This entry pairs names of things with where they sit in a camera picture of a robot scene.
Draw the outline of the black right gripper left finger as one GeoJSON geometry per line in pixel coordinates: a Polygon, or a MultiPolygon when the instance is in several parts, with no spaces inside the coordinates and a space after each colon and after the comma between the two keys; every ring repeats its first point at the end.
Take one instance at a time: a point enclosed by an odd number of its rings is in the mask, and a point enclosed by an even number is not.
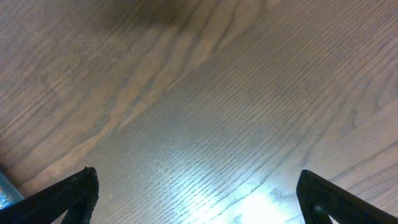
{"type": "Polygon", "coordinates": [[[46,224],[64,215],[62,223],[87,224],[99,199],[96,169],[83,170],[1,210],[1,223],[46,224]]]}

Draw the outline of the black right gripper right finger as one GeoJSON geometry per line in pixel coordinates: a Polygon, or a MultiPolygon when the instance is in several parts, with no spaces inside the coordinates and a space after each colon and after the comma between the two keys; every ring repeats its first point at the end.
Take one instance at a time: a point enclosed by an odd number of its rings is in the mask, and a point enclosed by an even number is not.
{"type": "Polygon", "coordinates": [[[296,194],[306,224],[396,224],[397,218],[310,170],[302,170],[296,194]]]}

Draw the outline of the blue Kool Fever box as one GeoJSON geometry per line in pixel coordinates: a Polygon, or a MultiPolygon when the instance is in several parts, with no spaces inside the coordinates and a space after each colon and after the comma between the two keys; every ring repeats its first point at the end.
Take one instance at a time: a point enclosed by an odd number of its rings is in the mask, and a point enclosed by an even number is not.
{"type": "Polygon", "coordinates": [[[0,209],[9,207],[21,200],[24,200],[24,196],[4,174],[0,173],[0,209]]]}

